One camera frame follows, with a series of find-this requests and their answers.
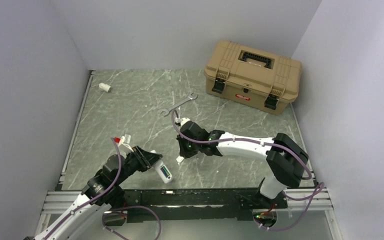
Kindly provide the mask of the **blue AAA battery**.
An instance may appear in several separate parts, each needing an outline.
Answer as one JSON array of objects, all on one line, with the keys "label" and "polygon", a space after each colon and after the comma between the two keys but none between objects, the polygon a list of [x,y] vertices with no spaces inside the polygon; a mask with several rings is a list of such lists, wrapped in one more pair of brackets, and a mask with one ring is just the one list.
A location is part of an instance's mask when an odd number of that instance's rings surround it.
[{"label": "blue AAA battery", "polygon": [[161,172],[163,173],[164,177],[167,179],[171,178],[171,173],[168,171],[168,169],[165,166],[162,166],[160,168]]}]

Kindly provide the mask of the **white remote control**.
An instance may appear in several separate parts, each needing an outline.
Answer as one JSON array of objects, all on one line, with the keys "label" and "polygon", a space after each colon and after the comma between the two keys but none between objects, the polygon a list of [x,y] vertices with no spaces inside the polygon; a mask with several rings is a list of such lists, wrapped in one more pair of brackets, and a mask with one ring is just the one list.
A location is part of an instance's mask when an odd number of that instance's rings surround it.
[{"label": "white remote control", "polygon": [[163,161],[163,155],[157,153],[155,150],[151,150],[150,152],[154,156],[154,158],[151,160],[151,166],[165,184],[170,183],[173,180],[173,175],[165,165]]}]

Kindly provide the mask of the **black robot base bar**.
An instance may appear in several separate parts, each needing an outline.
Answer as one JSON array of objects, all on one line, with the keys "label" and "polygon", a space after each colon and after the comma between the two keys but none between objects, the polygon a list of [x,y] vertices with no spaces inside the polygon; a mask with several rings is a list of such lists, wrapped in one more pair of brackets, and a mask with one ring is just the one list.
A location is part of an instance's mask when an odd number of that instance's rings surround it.
[{"label": "black robot base bar", "polygon": [[258,195],[256,187],[196,189],[118,189],[97,200],[112,209],[145,206],[160,220],[236,219],[251,221],[252,214],[288,207],[282,194],[273,200]]}]

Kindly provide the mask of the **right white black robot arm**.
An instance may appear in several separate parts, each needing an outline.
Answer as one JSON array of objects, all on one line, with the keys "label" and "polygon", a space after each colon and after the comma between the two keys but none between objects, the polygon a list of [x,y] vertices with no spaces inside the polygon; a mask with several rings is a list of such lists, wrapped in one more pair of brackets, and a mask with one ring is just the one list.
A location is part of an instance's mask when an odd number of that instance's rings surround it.
[{"label": "right white black robot arm", "polygon": [[308,154],[288,135],[246,137],[223,130],[206,131],[188,118],[174,121],[178,133],[179,155],[185,159],[197,153],[207,156],[236,156],[267,162],[271,174],[259,184],[256,203],[269,207],[286,188],[297,188],[302,180],[310,180]]}]

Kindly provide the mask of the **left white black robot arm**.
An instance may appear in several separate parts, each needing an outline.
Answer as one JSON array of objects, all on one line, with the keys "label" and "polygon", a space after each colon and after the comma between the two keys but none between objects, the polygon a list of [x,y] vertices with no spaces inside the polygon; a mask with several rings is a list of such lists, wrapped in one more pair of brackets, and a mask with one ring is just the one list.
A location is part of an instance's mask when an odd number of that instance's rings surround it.
[{"label": "left white black robot arm", "polygon": [[173,174],[163,162],[163,155],[146,151],[126,143],[115,144],[116,154],[108,158],[103,167],[88,180],[86,186],[63,214],[50,226],[33,236],[34,240],[74,240],[97,218],[125,217],[125,211],[147,206],[134,202],[121,183],[136,172],[156,170],[164,183],[173,180]]}]

